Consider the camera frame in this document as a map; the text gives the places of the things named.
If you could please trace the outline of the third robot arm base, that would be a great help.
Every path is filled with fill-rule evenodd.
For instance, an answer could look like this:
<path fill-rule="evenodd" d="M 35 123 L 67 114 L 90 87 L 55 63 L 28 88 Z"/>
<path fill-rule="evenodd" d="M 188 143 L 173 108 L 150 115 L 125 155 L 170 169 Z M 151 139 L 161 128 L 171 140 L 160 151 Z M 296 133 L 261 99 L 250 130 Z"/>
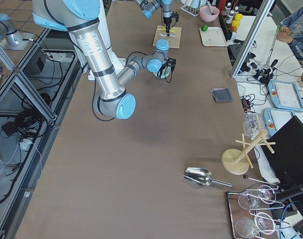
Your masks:
<path fill-rule="evenodd" d="M 0 13 L 0 45 L 6 50 L 24 50 L 28 45 L 28 42 L 23 40 L 23 34 L 5 13 Z"/>

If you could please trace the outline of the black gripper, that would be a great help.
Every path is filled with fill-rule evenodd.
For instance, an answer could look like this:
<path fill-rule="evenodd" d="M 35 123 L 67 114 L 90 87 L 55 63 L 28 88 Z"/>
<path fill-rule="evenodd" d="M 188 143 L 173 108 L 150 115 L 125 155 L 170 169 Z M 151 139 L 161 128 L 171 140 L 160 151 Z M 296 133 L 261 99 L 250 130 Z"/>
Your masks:
<path fill-rule="evenodd" d="M 162 12 L 163 17 L 163 23 L 165 26 L 165 32 L 166 34 L 170 35 L 170 25 L 172 23 L 172 19 L 174 18 L 175 21 L 179 20 L 179 14 L 177 12 L 174 12 L 172 10 L 170 11 L 163 11 Z"/>
<path fill-rule="evenodd" d="M 162 64 L 160 70 L 157 72 L 156 76 L 161 77 L 163 69 L 165 69 L 166 67 L 170 68 L 170 72 L 172 74 L 174 72 L 175 66 L 176 66 L 176 59 L 170 58 L 170 57 L 166 58 L 165 62 Z"/>

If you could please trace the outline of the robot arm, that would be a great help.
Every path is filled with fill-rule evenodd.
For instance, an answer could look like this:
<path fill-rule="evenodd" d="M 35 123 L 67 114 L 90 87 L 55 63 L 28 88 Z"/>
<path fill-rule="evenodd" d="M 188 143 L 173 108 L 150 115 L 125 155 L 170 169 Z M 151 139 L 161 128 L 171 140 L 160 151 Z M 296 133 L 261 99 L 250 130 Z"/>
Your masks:
<path fill-rule="evenodd" d="M 170 29 L 172 19 L 175 19 L 175 22 L 179 20 L 179 14 L 172 10 L 172 1 L 171 0 L 135 0 L 137 5 L 140 6 L 143 15 L 146 18 L 152 17 L 152 15 L 160 8 L 162 12 L 162 23 L 165 27 L 166 35 L 170 36 Z"/>
<path fill-rule="evenodd" d="M 37 25 L 67 31 L 76 38 L 99 86 L 93 96 L 93 111 L 125 120 L 136 107 L 136 99 L 127 93 L 126 84 L 142 68 L 159 72 L 169 59 L 169 42 L 159 39 L 151 55 L 134 56 L 116 73 L 102 38 L 109 33 L 99 27 L 100 17 L 105 17 L 102 4 L 100 0 L 34 0 L 32 14 Z"/>

